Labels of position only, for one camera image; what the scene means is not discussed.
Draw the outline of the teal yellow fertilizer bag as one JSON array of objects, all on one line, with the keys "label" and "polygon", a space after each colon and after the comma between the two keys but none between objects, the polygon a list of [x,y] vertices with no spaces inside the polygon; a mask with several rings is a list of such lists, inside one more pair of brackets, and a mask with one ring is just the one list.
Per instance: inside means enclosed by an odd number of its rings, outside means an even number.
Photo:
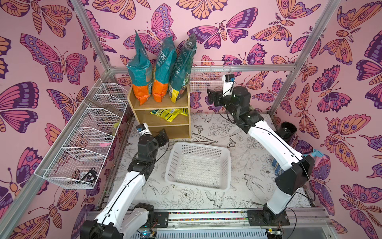
[{"label": "teal yellow fertilizer bag", "polygon": [[173,103],[182,97],[188,85],[196,51],[197,38],[193,33],[183,45],[170,77],[169,96]]}]

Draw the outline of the yellow fertilizer packet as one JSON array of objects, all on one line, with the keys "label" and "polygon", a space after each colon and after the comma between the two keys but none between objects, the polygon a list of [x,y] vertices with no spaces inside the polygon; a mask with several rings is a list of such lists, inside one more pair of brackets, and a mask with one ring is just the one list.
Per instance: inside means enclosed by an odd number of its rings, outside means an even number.
[{"label": "yellow fertilizer packet", "polygon": [[150,114],[158,116],[167,122],[172,122],[178,115],[188,116],[189,110],[187,108],[183,109],[159,109],[152,110]]}]

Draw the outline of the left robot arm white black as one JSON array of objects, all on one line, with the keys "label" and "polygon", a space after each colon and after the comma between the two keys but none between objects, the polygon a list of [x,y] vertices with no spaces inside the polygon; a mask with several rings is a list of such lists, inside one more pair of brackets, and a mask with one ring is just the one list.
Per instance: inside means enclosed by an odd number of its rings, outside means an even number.
[{"label": "left robot arm white black", "polygon": [[137,204],[129,215],[126,213],[151,175],[158,149],[168,144],[169,137],[165,129],[154,136],[145,124],[136,128],[140,135],[138,151],[132,158],[124,181],[95,219],[83,223],[81,239],[129,239],[154,219],[154,207],[145,203]]}]

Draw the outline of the teal orange fertilizer bag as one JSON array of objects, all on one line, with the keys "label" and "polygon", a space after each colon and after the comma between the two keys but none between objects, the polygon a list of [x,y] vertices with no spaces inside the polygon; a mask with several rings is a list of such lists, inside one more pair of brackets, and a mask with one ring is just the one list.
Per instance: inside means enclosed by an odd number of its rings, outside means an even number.
[{"label": "teal orange fertilizer bag", "polygon": [[136,55],[126,67],[132,80],[134,95],[139,104],[143,105],[152,94],[153,65],[137,32],[135,32],[134,45]]},{"label": "teal orange fertilizer bag", "polygon": [[170,36],[164,39],[153,70],[152,95],[155,102],[161,103],[168,91],[176,59],[176,47],[173,37]]}]

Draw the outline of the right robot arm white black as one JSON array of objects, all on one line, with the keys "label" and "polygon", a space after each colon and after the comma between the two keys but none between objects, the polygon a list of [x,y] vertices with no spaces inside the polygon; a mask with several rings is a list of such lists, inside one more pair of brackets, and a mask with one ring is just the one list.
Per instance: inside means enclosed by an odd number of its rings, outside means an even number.
[{"label": "right robot arm white black", "polygon": [[234,87],[227,91],[208,89],[207,93],[209,104],[223,106],[234,123],[257,140],[283,170],[275,179],[276,188],[263,206],[262,213],[252,217],[255,225],[279,224],[297,189],[310,180],[315,164],[313,157],[303,155],[286,143],[286,139],[295,133],[293,124],[287,124],[284,133],[277,133],[270,128],[258,111],[250,107],[251,94],[245,87]]}]

